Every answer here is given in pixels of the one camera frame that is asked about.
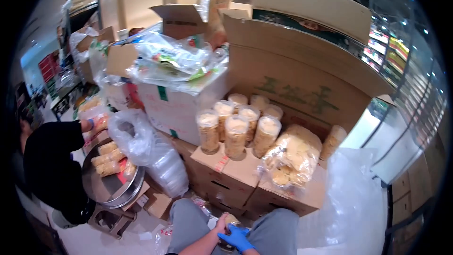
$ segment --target white styrofoam box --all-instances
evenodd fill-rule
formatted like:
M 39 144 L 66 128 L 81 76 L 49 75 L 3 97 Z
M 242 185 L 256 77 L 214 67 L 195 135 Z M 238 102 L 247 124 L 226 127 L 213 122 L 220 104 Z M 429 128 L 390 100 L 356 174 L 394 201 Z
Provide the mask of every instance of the white styrofoam box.
M 197 111 L 210 109 L 216 101 L 223 99 L 231 89 L 227 76 L 228 69 L 221 69 L 199 79 L 196 84 L 191 81 L 193 88 L 199 91 L 196 96 L 145 83 L 137 85 L 138 94 L 155 128 L 199 146 Z

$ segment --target plastic stool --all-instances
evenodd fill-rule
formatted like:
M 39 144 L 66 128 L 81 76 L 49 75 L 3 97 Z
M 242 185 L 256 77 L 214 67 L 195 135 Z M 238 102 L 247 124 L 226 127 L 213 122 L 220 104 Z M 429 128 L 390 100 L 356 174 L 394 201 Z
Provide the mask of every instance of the plastic stool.
M 137 213 L 96 205 L 93 215 L 88 220 L 88 224 L 116 239 L 121 239 L 124 230 L 136 219 Z

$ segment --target gloved hand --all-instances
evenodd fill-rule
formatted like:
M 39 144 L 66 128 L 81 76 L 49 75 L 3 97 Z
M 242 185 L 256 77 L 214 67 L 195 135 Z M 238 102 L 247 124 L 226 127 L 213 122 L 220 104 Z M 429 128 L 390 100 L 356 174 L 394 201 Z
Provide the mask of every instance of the gloved hand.
M 228 224 L 228 229 L 230 230 L 231 235 L 218 233 L 217 236 L 236 247 L 241 253 L 252 248 L 255 249 L 255 247 L 246 238 L 247 233 L 249 233 L 248 229 L 242 229 L 234 226 L 233 224 Z

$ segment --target black shirt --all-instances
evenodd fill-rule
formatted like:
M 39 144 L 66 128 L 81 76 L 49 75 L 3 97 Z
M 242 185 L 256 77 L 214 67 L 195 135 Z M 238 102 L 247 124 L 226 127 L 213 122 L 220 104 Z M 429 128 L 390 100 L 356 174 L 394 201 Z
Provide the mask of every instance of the black shirt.
M 82 224 L 88 196 L 82 169 L 70 153 L 84 145 L 78 121 L 49 122 L 36 129 L 25 144 L 24 171 L 29 189 L 41 201 L 61 211 L 73 224 Z

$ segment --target round metal tray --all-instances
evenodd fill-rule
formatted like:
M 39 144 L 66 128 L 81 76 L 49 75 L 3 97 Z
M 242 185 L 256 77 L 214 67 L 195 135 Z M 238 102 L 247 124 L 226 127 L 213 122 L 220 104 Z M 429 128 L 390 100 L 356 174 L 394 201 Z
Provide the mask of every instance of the round metal tray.
M 99 146 L 111 141 L 110 138 L 102 140 L 88 153 L 82 166 L 82 182 L 85 192 L 91 199 L 107 208 L 115 209 L 127 205 L 137 196 L 143 185 L 144 167 L 137 167 L 131 181 L 122 181 L 122 172 L 102 178 L 96 173 L 91 159 L 99 156 L 97 151 Z

